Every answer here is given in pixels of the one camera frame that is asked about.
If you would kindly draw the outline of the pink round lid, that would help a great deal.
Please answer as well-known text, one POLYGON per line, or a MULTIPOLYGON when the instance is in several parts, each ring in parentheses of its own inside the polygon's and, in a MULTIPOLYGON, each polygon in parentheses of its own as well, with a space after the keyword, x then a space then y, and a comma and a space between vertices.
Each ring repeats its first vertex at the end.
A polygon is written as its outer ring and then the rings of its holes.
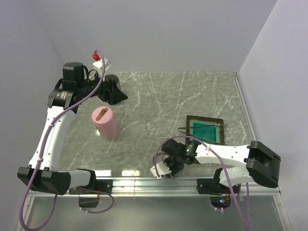
POLYGON ((115 122, 115 114, 110 107, 101 106, 96 108, 91 115, 92 122, 99 126, 104 127, 115 122))

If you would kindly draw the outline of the pink cylindrical container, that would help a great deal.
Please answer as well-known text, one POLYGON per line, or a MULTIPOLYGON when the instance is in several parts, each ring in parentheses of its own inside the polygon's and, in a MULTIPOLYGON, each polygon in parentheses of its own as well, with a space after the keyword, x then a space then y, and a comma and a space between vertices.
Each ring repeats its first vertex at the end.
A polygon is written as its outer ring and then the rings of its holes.
POLYGON ((106 123, 102 123, 99 121, 93 122, 95 127, 97 128, 99 134, 107 139, 113 138, 118 133, 118 125, 115 120, 107 121, 106 123))

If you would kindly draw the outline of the metal serving tongs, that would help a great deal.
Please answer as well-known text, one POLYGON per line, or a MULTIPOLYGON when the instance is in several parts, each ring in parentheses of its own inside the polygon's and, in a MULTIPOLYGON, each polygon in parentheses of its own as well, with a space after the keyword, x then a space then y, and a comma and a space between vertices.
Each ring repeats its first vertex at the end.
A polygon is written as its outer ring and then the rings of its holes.
POLYGON ((186 131, 187 133, 192 133, 193 130, 198 129, 209 129, 209 128, 226 128, 228 124, 201 124, 201 125, 194 125, 191 127, 180 127, 178 131, 186 131))

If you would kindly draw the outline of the grey cylindrical container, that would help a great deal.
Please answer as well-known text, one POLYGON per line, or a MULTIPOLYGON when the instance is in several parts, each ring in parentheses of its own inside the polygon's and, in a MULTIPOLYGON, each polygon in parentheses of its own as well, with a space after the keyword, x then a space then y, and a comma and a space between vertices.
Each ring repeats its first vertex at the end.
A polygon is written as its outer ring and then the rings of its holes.
POLYGON ((106 82, 115 82, 116 86, 121 89, 119 77, 114 74, 108 74, 105 76, 106 82))

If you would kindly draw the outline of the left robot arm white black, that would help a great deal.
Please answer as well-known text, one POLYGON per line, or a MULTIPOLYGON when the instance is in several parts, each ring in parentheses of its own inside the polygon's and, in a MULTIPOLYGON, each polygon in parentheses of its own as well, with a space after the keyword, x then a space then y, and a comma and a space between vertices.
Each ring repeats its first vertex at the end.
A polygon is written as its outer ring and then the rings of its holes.
POLYGON ((69 189, 81 187, 85 193, 97 189, 93 170, 77 169, 60 171, 64 140, 78 106, 90 97, 114 105, 128 97, 118 88, 113 75, 105 75, 107 61, 93 63, 94 78, 82 63, 72 62, 63 66, 63 78, 59 79, 49 94, 47 118, 38 147, 28 166, 20 167, 17 177, 27 190, 64 195, 69 189))

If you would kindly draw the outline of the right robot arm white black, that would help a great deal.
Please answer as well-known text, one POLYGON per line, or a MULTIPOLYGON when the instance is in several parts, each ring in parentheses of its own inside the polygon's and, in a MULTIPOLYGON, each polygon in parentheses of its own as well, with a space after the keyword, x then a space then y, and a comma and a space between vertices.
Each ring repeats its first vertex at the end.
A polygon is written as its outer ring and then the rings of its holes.
POLYGON ((161 147, 168 155, 162 161, 154 157, 151 172, 158 179, 172 177, 185 165, 220 164, 222 169, 215 172, 212 186, 217 192, 224 192, 230 185, 255 182, 267 188, 277 188, 281 157, 259 141, 250 145, 225 146, 198 141, 186 144, 168 140, 161 147))

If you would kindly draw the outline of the square black teal plate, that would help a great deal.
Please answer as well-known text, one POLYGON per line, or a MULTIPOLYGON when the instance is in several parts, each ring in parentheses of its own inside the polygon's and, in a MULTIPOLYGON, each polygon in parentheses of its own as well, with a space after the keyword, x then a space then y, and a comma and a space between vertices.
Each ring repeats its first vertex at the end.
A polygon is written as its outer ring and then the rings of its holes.
POLYGON ((223 119, 187 115, 186 134, 193 135, 203 142, 225 144, 224 128, 227 125, 223 119))

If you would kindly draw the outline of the aluminium front rail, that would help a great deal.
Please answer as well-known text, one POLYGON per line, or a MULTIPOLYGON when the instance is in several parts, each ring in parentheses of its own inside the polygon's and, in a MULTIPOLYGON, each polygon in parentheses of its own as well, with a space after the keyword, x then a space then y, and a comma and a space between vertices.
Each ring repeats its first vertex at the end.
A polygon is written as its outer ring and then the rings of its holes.
MULTIPOLYGON (((120 178, 99 178, 99 180, 112 180, 113 186, 111 195, 113 197, 194 197, 209 196, 207 194, 198 194, 197 179, 210 179, 210 177, 174 177, 161 178, 155 177, 120 177, 120 178)), ((281 191, 278 188, 266 188, 256 184, 249 183, 250 196, 278 196, 281 191)), ((53 194, 30 191, 28 196, 33 197, 53 197, 53 194)), ((81 192, 69 193, 62 197, 97 197, 96 194, 81 192)))

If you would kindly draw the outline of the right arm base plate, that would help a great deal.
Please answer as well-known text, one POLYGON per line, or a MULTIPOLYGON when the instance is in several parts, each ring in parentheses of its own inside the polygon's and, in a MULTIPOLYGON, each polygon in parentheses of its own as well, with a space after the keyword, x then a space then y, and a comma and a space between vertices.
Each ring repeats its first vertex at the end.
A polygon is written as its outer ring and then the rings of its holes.
POLYGON ((199 194, 223 195, 230 193, 229 185, 220 184, 218 179, 197 179, 196 190, 199 194))

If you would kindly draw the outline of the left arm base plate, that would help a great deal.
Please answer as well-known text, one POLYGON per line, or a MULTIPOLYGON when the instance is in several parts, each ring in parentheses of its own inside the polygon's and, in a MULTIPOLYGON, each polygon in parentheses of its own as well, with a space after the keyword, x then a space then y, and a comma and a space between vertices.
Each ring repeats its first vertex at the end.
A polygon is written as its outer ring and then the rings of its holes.
POLYGON ((79 186, 69 189, 69 194, 95 194, 95 191, 111 194, 113 188, 112 179, 96 179, 87 186, 79 186))

